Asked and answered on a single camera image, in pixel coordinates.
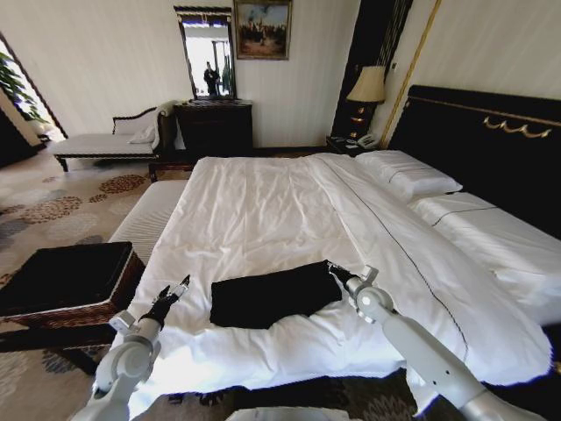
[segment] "white cushion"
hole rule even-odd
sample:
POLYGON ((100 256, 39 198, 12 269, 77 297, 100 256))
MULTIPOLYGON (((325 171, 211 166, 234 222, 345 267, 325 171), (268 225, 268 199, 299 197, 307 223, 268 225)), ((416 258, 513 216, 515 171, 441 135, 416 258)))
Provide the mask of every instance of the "white cushion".
POLYGON ((493 272, 537 323, 561 322, 561 241, 469 193, 410 208, 493 272))
POLYGON ((421 196, 439 196, 462 189, 453 178, 402 151, 362 153, 356 160, 405 203, 421 196))
POLYGON ((134 133, 129 143, 152 143, 154 139, 156 139, 156 127, 154 127, 154 125, 149 125, 134 133))
POLYGON ((139 130, 143 130, 149 125, 156 124, 156 116, 158 112, 152 110, 134 119, 116 119, 115 134, 134 134, 139 130))
POLYGON ((54 143, 49 152, 54 155, 84 154, 151 154, 150 144, 129 144, 131 135, 116 134, 79 134, 66 140, 54 143))
POLYGON ((137 256, 148 263, 156 241, 185 189, 185 180, 155 182, 134 205, 109 242, 130 241, 137 256))

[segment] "patterned carpet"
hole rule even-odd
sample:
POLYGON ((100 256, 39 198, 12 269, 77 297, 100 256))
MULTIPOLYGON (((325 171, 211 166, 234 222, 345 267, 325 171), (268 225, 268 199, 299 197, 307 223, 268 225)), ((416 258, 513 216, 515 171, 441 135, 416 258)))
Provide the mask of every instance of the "patterned carpet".
MULTIPOLYGON (((69 168, 63 173, 48 151, 0 168, 0 288, 38 248, 107 241, 150 184, 145 162, 69 160, 69 168)), ((159 175, 185 177, 181 171, 159 175)), ((2 331, 14 328, 0 325, 2 331)), ((1 353, 1 418, 69 419, 86 402, 91 383, 48 351, 1 353)), ((404 373, 398 372, 386 379, 322 378, 274 389, 186 394, 182 402, 163 396, 139 419, 218 421, 240 408, 274 405, 342 409, 365 421, 410 420, 415 412, 404 373)), ((439 400, 416 419, 463 418, 439 400)))

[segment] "picture frame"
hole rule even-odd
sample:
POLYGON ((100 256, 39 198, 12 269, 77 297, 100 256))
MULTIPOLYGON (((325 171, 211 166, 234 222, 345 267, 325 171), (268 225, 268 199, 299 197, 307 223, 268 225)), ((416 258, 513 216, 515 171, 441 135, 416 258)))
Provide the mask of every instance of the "picture frame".
POLYGON ((238 60, 288 60, 292 0, 235 0, 238 60))

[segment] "black stripe on sheet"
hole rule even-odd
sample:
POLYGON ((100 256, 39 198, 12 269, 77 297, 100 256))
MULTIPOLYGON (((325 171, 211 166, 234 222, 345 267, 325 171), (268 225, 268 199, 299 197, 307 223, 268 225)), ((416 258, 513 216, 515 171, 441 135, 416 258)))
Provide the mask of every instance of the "black stripe on sheet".
POLYGON ((395 171, 391 177, 389 177, 389 180, 387 181, 387 183, 389 184, 390 182, 392 182, 392 179, 395 177, 395 175, 399 174, 399 173, 406 173, 408 171, 418 171, 420 169, 432 169, 431 167, 422 167, 422 168, 411 168, 411 169, 400 169, 398 171, 395 171))
POLYGON ((450 215, 451 213, 461 213, 461 212, 471 212, 471 211, 486 211, 487 209, 497 209, 496 206, 489 206, 488 208, 473 208, 473 209, 464 209, 464 210, 451 210, 450 212, 446 212, 443 214, 442 217, 440 217, 432 226, 437 226, 437 224, 442 221, 442 218, 444 218, 447 215, 450 215))
POLYGON ((430 291, 430 294, 434 297, 435 300, 437 300, 440 305, 442 305, 444 307, 444 309, 446 310, 446 312, 448 313, 448 315, 450 316, 450 318, 452 319, 452 322, 454 323, 454 325, 456 326, 456 328, 458 329, 458 332, 460 334, 460 336, 462 337, 462 341, 464 342, 464 348, 465 348, 465 352, 464 352, 464 359, 463 362, 465 362, 465 360, 467 359, 467 340, 465 339, 465 335, 464 332, 462 331, 462 328, 459 327, 458 322, 456 321, 456 318, 454 318, 454 316, 452 315, 450 309, 448 307, 446 307, 446 304, 443 303, 443 301, 437 297, 437 295, 435 294, 435 292, 432 290, 432 287, 429 285, 429 282, 427 281, 427 279, 424 277, 423 273, 421 272, 421 269, 419 269, 419 267, 417 266, 417 264, 415 263, 415 261, 411 258, 411 256, 409 255, 409 253, 407 253, 407 250, 405 250, 405 248, 401 245, 401 243, 394 237, 394 235, 389 231, 389 229, 387 228, 386 224, 384 224, 384 222, 380 219, 380 217, 376 214, 376 212, 373 211, 373 209, 368 206, 368 204, 366 204, 366 202, 364 200, 362 200, 362 198, 357 194, 356 191, 354 191, 354 189, 352 189, 352 187, 345 181, 343 180, 343 178, 341 178, 341 176, 339 174, 337 174, 335 172, 335 170, 324 160, 322 160, 321 158, 318 158, 318 160, 320 160, 321 162, 323 162, 323 164, 325 164, 325 166, 327 168, 329 168, 333 174, 335 174, 337 176, 337 178, 339 180, 341 180, 341 182, 343 182, 344 185, 346 185, 349 190, 354 194, 354 196, 357 197, 357 199, 362 202, 362 204, 364 206, 366 206, 366 208, 368 208, 370 210, 370 212, 378 219, 378 221, 380 221, 380 224, 384 227, 384 229, 386 230, 386 232, 389 234, 389 236, 392 238, 393 241, 395 241, 395 244, 397 244, 400 249, 405 253, 405 255, 408 257, 409 261, 413 264, 413 266, 415 267, 417 273, 421 276, 421 278, 423 279, 425 285, 427 286, 427 288, 430 291))

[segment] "window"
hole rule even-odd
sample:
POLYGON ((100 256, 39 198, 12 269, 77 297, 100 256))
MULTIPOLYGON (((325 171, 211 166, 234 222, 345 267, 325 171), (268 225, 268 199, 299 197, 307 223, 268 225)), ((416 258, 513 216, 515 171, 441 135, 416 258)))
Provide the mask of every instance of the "window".
POLYGON ((66 138, 59 122, 35 89, 18 57, 0 36, 0 88, 41 140, 66 138))
POLYGON ((235 98, 231 8, 175 7, 195 99, 235 98))

